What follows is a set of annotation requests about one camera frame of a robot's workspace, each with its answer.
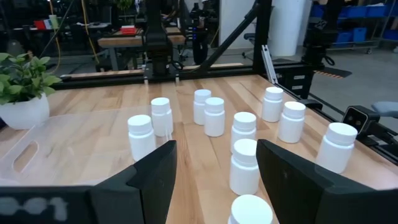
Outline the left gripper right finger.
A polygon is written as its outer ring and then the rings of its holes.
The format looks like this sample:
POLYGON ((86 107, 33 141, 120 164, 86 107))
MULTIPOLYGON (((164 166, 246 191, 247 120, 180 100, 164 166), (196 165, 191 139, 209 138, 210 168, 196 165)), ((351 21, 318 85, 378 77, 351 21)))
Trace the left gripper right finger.
POLYGON ((256 159, 280 224, 398 224, 398 189, 373 189, 266 139, 256 159))

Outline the black edge clamp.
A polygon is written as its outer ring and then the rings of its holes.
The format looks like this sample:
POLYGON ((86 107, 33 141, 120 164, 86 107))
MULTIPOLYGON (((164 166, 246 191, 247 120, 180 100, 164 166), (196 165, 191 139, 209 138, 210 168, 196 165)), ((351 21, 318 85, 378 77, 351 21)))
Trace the black edge clamp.
POLYGON ((322 110, 322 108, 323 108, 323 105, 320 102, 318 102, 317 100, 313 100, 313 99, 302 99, 302 100, 298 100, 298 102, 312 110, 322 110))

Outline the black hazard-striped floor mat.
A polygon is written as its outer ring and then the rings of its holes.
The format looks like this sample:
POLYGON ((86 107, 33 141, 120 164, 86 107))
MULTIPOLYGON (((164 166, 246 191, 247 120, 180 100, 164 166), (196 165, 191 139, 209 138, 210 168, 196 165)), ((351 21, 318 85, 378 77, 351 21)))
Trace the black hazard-striped floor mat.
POLYGON ((325 67, 322 70, 315 70, 315 74, 324 75, 331 78, 342 79, 350 76, 352 73, 346 70, 340 70, 337 68, 325 67))

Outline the green plant in white pot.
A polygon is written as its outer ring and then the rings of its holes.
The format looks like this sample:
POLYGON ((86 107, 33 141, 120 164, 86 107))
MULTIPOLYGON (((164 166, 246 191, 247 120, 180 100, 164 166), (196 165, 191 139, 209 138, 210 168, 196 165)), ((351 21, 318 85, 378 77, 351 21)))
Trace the green plant in white pot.
POLYGON ((61 78, 47 72, 49 57, 0 53, 0 119, 15 130, 30 129, 49 118, 47 97, 61 78))

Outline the black office chair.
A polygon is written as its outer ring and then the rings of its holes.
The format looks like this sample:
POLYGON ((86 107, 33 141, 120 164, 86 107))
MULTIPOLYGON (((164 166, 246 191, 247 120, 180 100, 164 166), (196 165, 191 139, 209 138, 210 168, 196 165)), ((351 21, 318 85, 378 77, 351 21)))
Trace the black office chair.
MULTIPOLYGON (((252 45, 254 45, 254 43, 255 43, 255 33, 245 33, 243 37, 244 37, 245 40, 248 40, 250 43, 252 43, 252 45)), ((249 55, 253 54, 253 53, 254 53, 254 50, 252 49, 250 51, 243 52, 242 56, 243 56, 243 58, 249 58, 249 55)))

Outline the black box with white labels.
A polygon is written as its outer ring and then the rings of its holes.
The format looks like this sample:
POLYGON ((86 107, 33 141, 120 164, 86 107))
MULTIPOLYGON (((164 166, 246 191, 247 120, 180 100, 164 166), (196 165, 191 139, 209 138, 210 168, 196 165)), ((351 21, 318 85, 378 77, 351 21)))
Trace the black box with white labels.
POLYGON ((302 99, 310 93, 314 72, 286 72, 279 78, 279 83, 302 99))

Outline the black equipment stand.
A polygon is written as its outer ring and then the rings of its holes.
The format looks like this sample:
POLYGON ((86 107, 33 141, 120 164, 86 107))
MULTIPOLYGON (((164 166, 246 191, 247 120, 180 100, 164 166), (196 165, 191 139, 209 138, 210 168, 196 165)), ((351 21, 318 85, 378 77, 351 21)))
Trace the black equipment stand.
POLYGON ((333 45, 337 35, 336 24, 331 25, 327 20, 320 19, 305 36, 302 62, 320 66, 325 59, 328 65, 334 66, 335 61, 327 56, 326 50, 333 45))

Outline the white round column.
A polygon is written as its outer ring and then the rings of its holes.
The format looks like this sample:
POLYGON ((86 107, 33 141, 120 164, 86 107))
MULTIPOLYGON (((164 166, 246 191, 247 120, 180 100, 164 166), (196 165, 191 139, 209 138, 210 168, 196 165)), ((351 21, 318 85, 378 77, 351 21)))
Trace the white round column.
POLYGON ((272 0, 268 48, 272 56, 293 56, 306 0, 272 0))

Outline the wooden background table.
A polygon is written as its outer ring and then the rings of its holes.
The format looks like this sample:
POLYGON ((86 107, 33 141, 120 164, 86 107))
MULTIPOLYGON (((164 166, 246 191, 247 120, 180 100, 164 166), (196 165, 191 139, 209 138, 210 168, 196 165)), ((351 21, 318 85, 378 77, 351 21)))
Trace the wooden background table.
MULTIPOLYGON (((167 27, 166 33, 170 41, 174 45, 183 45, 185 43, 185 36, 178 27, 167 27)), ((122 35, 120 31, 117 31, 114 35, 109 37, 102 37, 98 40, 100 47, 108 49, 111 69, 113 71, 120 70, 118 65, 118 58, 116 56, 116 49, 125 47, 141 47, 142 46, 142 35, 122 35)))

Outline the metal shelf rack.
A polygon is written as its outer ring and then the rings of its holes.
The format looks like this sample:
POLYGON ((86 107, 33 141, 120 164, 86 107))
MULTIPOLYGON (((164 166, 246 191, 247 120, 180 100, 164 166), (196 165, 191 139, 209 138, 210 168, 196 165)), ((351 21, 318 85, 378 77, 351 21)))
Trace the metal shelf rack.
POLYGON ((382 35, 386 29, 398 30, 398 0, 344 0, 344 7, 348 6, 387 6, 384 17, 356 17, 356 18, 337 18, 337 29, 339 32, 353 33, 357 27, 366 27, 366 40, 364 42, 354 42, 335 44, 331 46, 332 50, 354 50, 365 49, 367 54, 371 54, 375 48, 391 47, 395 54, 398 54, 398 40, 386 40, 382 35))

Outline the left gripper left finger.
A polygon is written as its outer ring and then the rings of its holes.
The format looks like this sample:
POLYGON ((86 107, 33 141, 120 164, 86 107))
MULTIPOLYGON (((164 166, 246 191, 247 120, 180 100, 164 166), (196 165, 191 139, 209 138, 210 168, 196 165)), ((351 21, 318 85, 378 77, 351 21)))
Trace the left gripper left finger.
POLYGON ((177 142, 96 185, 0 187, 0 224, 165 224, 177 142))

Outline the translucent plastic basket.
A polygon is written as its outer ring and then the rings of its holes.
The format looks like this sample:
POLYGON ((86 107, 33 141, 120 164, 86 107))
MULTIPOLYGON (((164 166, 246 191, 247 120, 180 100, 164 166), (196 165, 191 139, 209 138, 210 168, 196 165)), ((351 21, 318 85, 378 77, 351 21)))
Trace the translucent plastic basket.
POLYGON ((140 118, 150 106, 53 116, 0 157, 0 187, 95 185, 146 156, 140 118))

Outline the grey padded stool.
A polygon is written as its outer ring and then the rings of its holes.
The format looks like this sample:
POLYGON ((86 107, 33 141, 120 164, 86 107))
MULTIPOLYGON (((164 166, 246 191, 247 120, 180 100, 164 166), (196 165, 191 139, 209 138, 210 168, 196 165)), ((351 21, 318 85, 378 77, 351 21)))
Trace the grey padded stool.
POLYGON ((398 102, 378 101, 372 104, 371 107, 380 116, 398 119, 398 102))

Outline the silver aluminium post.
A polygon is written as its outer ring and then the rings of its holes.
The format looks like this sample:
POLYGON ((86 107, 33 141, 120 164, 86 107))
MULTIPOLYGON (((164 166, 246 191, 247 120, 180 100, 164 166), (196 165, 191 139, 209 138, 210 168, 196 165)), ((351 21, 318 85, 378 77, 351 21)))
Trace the silver aluminium post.
POLYGON ((266 69, 268 80, 272 84, 278 84, 277 75, 276 75, 276 72, 274 70, 274 65, 273 65, 273 62, 272 62, 272 58, 271 58, 268 46, 267 45, 262 45, 261 48, 262 48, 261 54, 262 54, 262 58, 263 58, 263 61, 264 61, 264 67, 266 69))

